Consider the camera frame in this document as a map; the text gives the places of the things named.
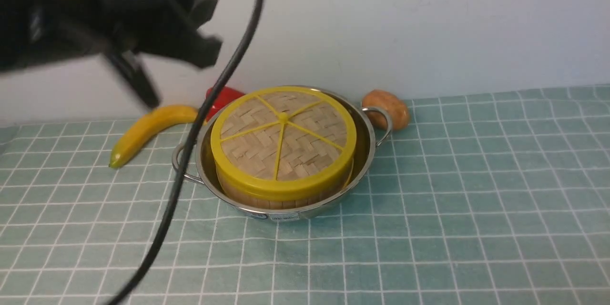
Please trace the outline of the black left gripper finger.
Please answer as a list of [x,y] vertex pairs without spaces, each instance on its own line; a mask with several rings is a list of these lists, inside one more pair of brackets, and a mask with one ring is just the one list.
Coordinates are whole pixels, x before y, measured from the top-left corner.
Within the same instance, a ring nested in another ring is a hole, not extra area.
[[151,83],[140,58],[133,51],[108,50],[105,51],[104,58],[146,108],[159,107],[161,99],[157,90]]

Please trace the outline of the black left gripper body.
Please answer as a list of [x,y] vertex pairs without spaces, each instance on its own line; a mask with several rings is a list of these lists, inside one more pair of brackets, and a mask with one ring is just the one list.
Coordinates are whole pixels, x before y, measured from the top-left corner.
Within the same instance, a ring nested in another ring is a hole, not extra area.
[[203,36],[218,0],[91,0],[93,27],[121,50],[214,66],[222,41]]

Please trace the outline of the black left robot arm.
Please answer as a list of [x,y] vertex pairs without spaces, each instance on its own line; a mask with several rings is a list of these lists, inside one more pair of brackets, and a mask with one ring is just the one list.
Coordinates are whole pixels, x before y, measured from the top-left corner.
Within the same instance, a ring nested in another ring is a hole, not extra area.
[[203,36],[218,0],[0,0],[2,73],[100,55],[148,108],[161,100],[141,53],[214,66],[222,41]]

